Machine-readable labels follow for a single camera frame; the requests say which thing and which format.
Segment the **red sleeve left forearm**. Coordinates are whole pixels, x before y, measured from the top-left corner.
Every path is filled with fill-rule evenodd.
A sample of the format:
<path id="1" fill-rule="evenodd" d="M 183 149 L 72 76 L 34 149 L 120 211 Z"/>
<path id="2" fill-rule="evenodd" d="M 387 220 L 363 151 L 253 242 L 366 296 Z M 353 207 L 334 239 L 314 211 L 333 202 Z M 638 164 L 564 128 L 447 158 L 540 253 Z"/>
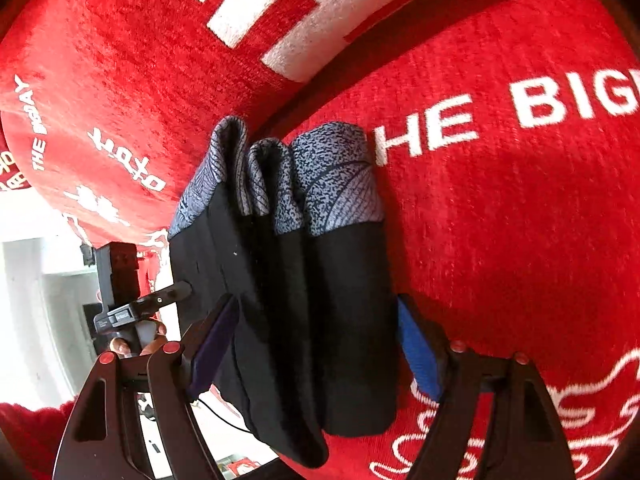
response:
<path id="1" fill-rule="evenodd" d="M 58 448 L 74 404 L 71 400 L 59 408 L 37 411 L 18 404 L 0 404 L 1 430 L 32 478 L 52 479 Z"/>

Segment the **left hand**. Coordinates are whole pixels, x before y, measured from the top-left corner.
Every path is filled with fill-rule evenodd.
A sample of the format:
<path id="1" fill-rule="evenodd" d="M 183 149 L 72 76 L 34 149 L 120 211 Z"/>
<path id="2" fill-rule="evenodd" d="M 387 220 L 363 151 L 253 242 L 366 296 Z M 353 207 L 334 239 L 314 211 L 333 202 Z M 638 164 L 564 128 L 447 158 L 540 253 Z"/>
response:
<path id="1" fill-rule="evenodd" d="M 131 330 L 125 330 L 114 337 L 108 344 L 108 348 L 116 356 L 128 359 L 133 356 L 152 354 L 160 350 L 167 341 L 165 324 L 151 318 L 137 323 Z"/>

